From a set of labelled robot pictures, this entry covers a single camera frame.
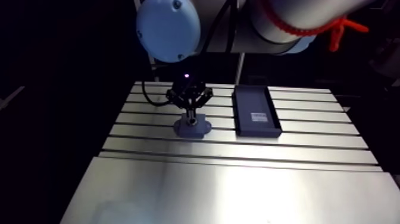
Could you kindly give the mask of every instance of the aluminum table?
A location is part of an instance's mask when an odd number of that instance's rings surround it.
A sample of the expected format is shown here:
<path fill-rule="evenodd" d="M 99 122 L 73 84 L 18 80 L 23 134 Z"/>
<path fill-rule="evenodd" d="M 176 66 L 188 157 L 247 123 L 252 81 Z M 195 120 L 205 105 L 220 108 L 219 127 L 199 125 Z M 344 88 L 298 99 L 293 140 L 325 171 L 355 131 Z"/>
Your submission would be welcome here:
<path fill-rule="evenodd" d="M 147 83 L 164 101 L 171 83 Z M 172 129 L 182 110 L 134 85 L 61 223 L 400 223 L 400 192 L 328 89 L 270 87 L 283 133 L 235 134 L 233 85 L 199 113 L 204 139 Z"/>

